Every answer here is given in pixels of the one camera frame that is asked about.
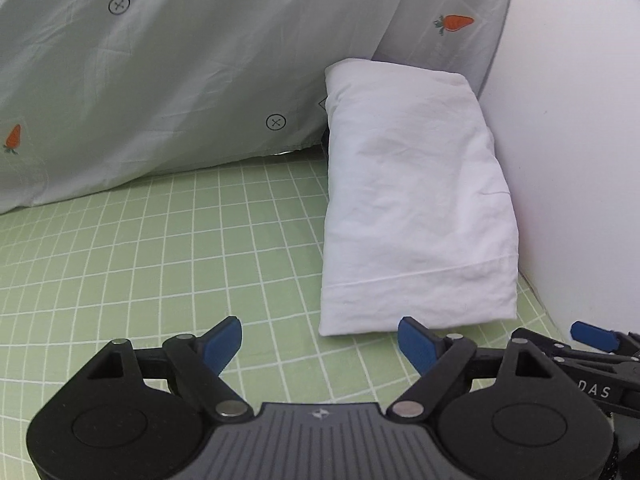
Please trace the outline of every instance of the magnifying glass print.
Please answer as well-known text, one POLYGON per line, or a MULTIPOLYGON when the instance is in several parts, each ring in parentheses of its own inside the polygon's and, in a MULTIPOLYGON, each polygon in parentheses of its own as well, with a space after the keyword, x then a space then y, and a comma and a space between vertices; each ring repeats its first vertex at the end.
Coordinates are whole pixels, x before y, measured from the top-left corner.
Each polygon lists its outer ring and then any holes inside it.
POLYGON ((115 16, 124 14, 129 9, 131 0, 111 0, 109 2, 109 12, 115 16))

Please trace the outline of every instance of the gray gripper base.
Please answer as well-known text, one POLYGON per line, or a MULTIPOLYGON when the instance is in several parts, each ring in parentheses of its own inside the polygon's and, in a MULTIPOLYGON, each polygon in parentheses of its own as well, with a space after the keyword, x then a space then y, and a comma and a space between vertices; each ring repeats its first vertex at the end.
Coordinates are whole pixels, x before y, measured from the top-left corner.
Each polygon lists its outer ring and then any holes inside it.
POLYGON ((173 480, 473 480, 420 426, 386 420, 377 404, 264 404, 217 429, 173 480))

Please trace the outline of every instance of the white pillow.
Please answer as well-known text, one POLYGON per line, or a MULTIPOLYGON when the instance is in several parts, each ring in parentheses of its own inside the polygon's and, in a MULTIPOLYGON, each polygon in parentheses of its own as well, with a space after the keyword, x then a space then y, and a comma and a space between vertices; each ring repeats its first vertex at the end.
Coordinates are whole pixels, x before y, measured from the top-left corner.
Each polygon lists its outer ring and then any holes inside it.
POLYGON ((513 319, 518 229, 466 79, 347 59, 326 85, 321 335, 513 319))

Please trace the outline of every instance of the green grid mat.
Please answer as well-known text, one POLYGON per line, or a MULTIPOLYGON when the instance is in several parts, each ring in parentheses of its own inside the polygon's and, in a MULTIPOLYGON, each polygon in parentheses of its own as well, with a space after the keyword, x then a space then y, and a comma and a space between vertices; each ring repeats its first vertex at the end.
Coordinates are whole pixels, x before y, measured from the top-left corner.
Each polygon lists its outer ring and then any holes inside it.
MULTIPOLYGON (((327 191, 312 148, 0 216, 0 478, 37 478, 30 419, 107 341, 155 347, 229 314, 244 342, 223 378, 254 407, 395 399, 417 374, 393 334, 318 335, 327 191)), ((523 325, 561 338, 521 279, 518 320, 443 333, 500 347, 523 325)))

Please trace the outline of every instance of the carrot print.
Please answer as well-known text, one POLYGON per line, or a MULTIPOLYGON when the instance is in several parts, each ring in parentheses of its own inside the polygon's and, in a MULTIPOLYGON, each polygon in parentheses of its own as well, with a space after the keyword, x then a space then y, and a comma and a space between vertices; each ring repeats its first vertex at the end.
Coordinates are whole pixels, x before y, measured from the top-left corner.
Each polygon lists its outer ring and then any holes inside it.
POLYGON ((5 153, 13 153, 14 155, 17 155, 15 149, 20 146, 20 130, 20 124, 16 124, 14 129, 11 130, 11 133, 4 142, 4 146, 2 146, 5 153))
POLYGON ((440 29, 440 35, 444 35, 444 31, 456 32, 467 25, 471 25, 475 20, 468 16, 459 16, 457 14, 450 14, 449 16, 440 16, 433 25, 440 29))

